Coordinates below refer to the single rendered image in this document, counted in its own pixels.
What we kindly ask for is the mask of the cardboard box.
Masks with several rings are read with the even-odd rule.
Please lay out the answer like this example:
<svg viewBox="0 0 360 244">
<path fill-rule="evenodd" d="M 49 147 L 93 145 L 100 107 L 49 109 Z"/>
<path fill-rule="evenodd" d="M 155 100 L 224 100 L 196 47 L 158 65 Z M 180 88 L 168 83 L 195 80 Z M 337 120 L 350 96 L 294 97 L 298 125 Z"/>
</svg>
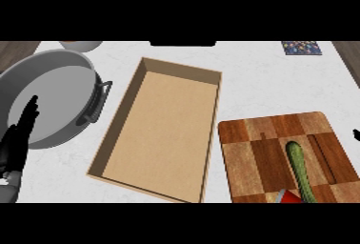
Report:
<svg viewBox="0 0 360 244">
<path fill-rule="evenodd" d="M 174 202 L 204 200 L 223 74 L 142 58 L 87 175 Z"/>
</svg>

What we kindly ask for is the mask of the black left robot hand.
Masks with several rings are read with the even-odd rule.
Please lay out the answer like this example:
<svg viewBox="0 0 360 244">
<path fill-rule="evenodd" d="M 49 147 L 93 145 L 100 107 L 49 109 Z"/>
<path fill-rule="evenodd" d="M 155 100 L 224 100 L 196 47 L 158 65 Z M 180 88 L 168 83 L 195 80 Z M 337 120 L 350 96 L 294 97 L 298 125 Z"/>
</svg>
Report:
<svg viewBox="0 0 360 244">
<path fill-rule="evenodd" d="M 8 128 L 0 140 L 0 173 L 21 172 L 24 169 L 30 134 L 40 115 L 37 101 L 38 96 L 34 95 L 22 110 L 18 123 Z"/>
</svg>

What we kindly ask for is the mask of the grey bowl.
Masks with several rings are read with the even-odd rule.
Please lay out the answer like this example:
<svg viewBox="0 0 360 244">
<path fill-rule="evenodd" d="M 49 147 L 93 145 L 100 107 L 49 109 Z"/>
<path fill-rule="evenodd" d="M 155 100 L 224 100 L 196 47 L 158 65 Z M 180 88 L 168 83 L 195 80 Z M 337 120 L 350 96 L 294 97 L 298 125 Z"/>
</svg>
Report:
<svg viewBox="0 0 360 244">
<path fill-rule="evenodd" d="M 98 48 L 102 41 L 61 41 L 61 45 L 67 50 L 89 52 Z"/>
</svg>

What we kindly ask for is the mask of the wooden cutting board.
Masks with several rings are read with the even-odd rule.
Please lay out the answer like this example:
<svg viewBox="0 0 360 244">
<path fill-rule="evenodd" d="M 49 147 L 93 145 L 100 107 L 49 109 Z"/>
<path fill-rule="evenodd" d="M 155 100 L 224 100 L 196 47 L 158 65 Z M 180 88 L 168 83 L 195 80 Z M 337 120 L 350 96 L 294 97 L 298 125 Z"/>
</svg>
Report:
<svg viewBox="0 0 360 244">
<path fill-rule="evenodd" d="M 360 176 L 322 112 L 223 121 L 218 124 L 230 198 L 275 202 L 280 190 L 300 194 L 285 144 L 300 144 L 317 202 L 360 203 Z"/>
</svg>

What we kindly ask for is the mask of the red knife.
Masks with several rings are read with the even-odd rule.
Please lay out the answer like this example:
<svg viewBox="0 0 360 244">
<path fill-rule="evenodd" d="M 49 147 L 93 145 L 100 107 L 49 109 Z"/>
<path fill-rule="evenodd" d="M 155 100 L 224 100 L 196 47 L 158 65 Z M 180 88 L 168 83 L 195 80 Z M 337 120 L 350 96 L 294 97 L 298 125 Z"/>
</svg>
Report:
<svg viewBox="0 0 360 244">
<path fill-rule="evenodd" d="M 279 195 L 276 197 L 278 203 L 301 203 L 303 199 L 289 191 L 280 190 Z"/>
</svg>

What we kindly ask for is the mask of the green squash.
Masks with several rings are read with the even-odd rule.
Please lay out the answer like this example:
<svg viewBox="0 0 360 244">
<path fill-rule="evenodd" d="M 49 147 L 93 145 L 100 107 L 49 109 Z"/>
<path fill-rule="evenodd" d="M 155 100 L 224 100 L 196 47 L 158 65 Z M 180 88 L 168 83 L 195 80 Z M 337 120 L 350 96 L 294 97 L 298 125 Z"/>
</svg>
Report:
<svg viewBox="0 0 360 244">
<path fill-rule="evenodd" d="M 310 179 L 307 175 L 304 152 L 300 144 L 295 141 L 289 141 L 285 144 L 285 152 L 297 179 L 301 199 L 306 203 L 316 203 L 316 195 L 313 192 Z"/>
</svg>

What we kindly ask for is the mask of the grey metal pot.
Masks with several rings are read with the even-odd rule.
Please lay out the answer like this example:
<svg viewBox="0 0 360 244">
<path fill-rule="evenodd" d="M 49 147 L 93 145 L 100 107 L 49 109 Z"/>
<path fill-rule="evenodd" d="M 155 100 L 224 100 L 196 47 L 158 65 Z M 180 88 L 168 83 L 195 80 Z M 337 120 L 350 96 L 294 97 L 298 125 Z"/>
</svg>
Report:
<svg viewBox="0 0 360 244">
<path fill-rule="evenodd" d="M 36 100 L 40 115 L 28 148 L 64 144 L 98 122 L 111 86 L 80 52 L 50 50 L 28 56 L 0 71 L 0 136 Z"/>
</svg>

